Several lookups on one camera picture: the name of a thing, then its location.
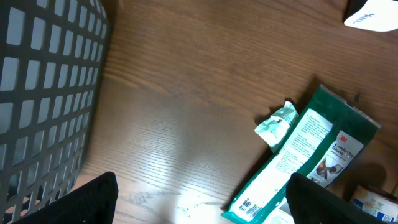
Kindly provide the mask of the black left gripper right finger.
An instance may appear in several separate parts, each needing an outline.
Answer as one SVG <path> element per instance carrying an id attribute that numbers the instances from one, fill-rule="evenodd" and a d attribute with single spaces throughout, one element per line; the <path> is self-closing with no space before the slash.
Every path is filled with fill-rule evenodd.
<path id="1" fill-rule="evenodd" d="M 299 173 L 287 182 L 286 198 L 295 224 L 384 224 Z"/>

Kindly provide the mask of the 3M gloves package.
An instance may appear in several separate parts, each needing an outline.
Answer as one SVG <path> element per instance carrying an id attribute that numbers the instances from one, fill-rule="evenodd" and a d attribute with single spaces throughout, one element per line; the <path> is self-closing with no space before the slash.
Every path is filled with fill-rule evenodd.
<path id="1" fill-rule="evenodd" d="M 370 143 L 380 124 L 320 85 L 276 153 L 222 217 L 233 223 L 293 223 L 287 182 L 294 173 L 326 188 Z"/>

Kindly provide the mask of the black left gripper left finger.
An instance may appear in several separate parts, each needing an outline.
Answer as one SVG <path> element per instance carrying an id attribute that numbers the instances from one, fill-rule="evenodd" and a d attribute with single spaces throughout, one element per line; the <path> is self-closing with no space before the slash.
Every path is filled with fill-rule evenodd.
<path id="1" fill-rule="evenodd" d="M 105 172 L 16 224 L 112 224 L 117 199 L 116 174 Z"/>

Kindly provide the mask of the green lid white jar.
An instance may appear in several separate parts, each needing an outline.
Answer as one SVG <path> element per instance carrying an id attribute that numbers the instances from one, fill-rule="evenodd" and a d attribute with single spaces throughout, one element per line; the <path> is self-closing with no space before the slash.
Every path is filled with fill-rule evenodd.
<path id="1" fill-rule="evenodd" d="M 358 185 L 350 203 L 380 221 L 397 223 L 397 197 L 386 191 Z"/>

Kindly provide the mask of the light green tissue pack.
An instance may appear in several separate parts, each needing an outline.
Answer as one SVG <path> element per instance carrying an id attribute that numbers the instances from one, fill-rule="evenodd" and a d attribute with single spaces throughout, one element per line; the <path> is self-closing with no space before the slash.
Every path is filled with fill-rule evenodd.
<path id="1" fill-rule="evenodd" d="M 273 153 L 279 148 L 283 138 L 295 123 L 299 114 L 290 101 L 286 101 L 280 109 L 259 124 L 254 132 L 270 147 Z"/>

